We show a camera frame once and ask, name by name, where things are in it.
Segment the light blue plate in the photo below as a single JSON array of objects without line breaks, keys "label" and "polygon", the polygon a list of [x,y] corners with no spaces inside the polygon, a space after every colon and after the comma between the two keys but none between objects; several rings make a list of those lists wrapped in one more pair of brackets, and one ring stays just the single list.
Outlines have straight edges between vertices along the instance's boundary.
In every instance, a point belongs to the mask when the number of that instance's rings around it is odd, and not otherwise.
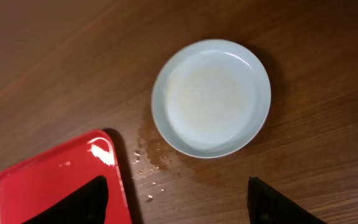
[{"label": "light blue plate", "polygon": [[190,44],[162,67],[152,91],[156,128],[178,152],[223,157],[251,142],[271,104],[269,76],[246,47],[222,39]]}]

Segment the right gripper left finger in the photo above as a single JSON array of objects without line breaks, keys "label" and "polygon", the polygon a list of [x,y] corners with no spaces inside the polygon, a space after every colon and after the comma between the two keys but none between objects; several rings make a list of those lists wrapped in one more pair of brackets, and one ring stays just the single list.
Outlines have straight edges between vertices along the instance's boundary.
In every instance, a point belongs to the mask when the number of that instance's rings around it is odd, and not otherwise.
[{"label": "right gripper left finger", "polygon": [[104,224],[107,179],[99,175],[25,224]]}]

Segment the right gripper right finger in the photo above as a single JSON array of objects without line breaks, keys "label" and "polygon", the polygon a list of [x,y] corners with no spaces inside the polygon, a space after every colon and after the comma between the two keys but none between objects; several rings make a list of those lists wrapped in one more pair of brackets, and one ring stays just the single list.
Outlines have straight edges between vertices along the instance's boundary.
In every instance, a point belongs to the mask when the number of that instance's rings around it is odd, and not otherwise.
[{"label": "right gripper right finger", "polygon": [[325,224],[258,177],[249,178],[247,208],[250,224]]}]

